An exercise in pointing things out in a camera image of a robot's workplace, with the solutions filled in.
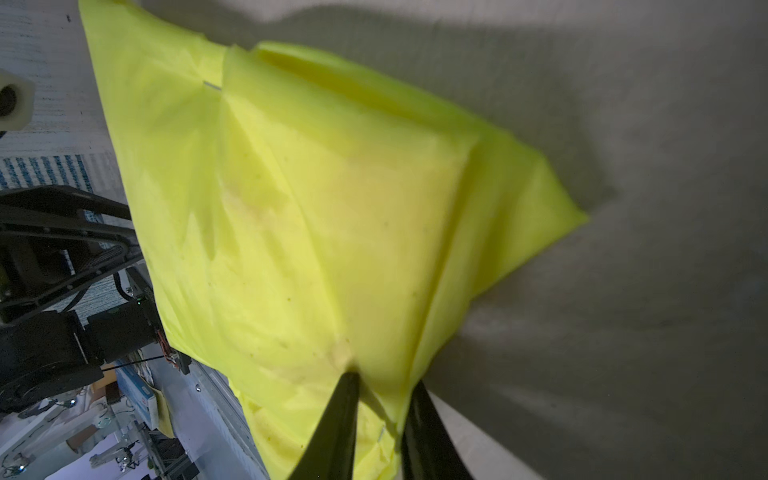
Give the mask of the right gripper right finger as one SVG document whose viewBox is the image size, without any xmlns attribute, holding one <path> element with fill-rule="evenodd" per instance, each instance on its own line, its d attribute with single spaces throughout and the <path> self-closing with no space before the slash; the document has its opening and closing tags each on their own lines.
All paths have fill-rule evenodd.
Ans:
<svg viewBox="0 0 768 480">
<path fill-rule="evenodd" d="M 406 480 L 472 480 L 424 385 L 413 390 L 402 439 Z"/>
</svg>

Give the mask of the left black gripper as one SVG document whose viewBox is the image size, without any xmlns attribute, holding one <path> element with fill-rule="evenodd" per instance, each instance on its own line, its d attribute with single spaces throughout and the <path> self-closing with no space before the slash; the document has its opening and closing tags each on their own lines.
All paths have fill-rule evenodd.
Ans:
<svg viewBox="0 0 768 480">
<path fill-rule="evenodd" d="M 23 322 L 143 259 L 129 207 L 70 186 L 1 192 L 1 322 Z"/>
</svg>

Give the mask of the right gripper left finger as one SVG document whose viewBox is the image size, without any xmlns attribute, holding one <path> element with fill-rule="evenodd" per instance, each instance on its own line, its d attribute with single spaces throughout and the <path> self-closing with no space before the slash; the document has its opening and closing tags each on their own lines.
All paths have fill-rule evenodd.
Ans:
<svg viewBox="0 0 768 480">
<path fill-rule="evenodd" d="M 359 374 L 341 375 L 290 480 L 353 478 L 359 394 Z"/>
</svg>

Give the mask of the small yellow raincoat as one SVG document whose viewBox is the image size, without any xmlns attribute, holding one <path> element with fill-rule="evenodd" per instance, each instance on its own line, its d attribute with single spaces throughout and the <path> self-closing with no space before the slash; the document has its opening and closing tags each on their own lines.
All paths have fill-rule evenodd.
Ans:
<svg viewBox="0 0 768 480">
<path fill-rule="evenodd" d="M 508 131 L 344 58 L 79 12 L 170 344 L 228 378 L 274 479 L 358 371 L 354 475 L 395 478 L 470 302 L 586 213 Z"/>
</svg>

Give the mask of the white raincoat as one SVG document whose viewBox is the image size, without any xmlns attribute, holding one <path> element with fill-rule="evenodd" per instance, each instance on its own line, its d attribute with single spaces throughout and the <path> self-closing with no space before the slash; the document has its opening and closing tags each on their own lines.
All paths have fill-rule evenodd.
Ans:
<svg viewBox="0 0 768 480">
<path fill-rule="evenodd" d="M 150 1 L 305 44 L 540 149 L 589 222 L 473 306 L 428 384 L 551 479 L 767 475 L 763 1 Z"/>
</svg>

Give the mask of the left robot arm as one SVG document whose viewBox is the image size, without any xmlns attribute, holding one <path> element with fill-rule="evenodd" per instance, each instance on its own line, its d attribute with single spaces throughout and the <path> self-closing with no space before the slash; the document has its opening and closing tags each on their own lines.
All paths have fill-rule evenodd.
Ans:
<svg viewBox="0 0 768 480">
<path fill-rule="evenodd" d="M 1 193 L 1 412 L 19 413 L 89 386 L 149 344 L 181 373 L 136 232 L 87 213 L 130 219 L 127 205 L 70 186 Z"/>
</svg>

